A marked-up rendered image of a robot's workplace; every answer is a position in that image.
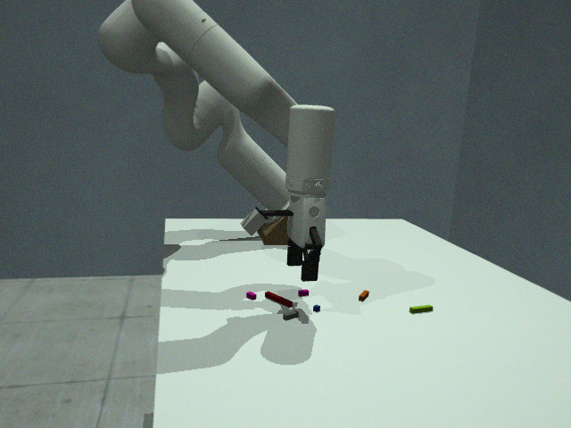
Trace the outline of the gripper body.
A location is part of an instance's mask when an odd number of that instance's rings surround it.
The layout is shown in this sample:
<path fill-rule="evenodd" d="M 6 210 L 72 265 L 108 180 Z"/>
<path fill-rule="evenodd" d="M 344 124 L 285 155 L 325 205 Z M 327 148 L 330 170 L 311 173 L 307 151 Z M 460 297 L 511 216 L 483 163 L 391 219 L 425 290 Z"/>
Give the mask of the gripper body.
<path fill-rule="evenodd" d="M 293 216 L 288 216 L 288 237 L 299 247 L 304 248 L 305 243 L 312 243 L 310 227 L 315 226 L 323 248 L 326 234 L 325 196 L 327 193 L 303 194 L 287 190 L 287 194 L 291 195 L 289 210 L 294 213 Z"/>

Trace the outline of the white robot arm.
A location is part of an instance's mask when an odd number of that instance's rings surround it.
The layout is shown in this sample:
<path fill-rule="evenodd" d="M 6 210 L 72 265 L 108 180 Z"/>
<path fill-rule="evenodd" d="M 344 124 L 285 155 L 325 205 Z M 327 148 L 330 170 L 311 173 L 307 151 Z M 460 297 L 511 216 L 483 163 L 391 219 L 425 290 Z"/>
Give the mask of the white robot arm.
<path fill-rule="evenodd" d="M 179 150 L 198 148 L 222 126 L 219 164 L 268 208 L 240 223 L 251 236 L 294 215 L 287 190 L 329 190 L 335 110 L 298 105 L 192 0 L 125 0 L 100 27 L 98 44 L 117 68 L 156 74 L 163 128 Z M 248 136 L 239 111 L 287 147 L 286 173 Z"/>

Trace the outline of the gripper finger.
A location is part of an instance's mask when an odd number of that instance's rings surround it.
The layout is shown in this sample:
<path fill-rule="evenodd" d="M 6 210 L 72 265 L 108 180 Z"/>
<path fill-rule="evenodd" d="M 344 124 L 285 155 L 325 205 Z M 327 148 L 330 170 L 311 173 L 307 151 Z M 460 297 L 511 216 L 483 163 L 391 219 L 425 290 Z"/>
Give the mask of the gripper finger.
<path fill-rule="evenodd" d="M 301 266 L 302 265 L 302 248 L 294 243 L 290 238 L 288 240 L 287 249 L 287 266 Z"/>
<path fill-rule="evenodd" d="M 318 230 L 315 226 L 310 227 L 310 239 L 313 244 L 308 244 L 302 249 L 304 260 L 302 261 L 303 282 L 317 281 L 319 272 L 319 256 L 321 254 L 322 242 Z M 308 250 L 311 250 L 308 254 Z"/>

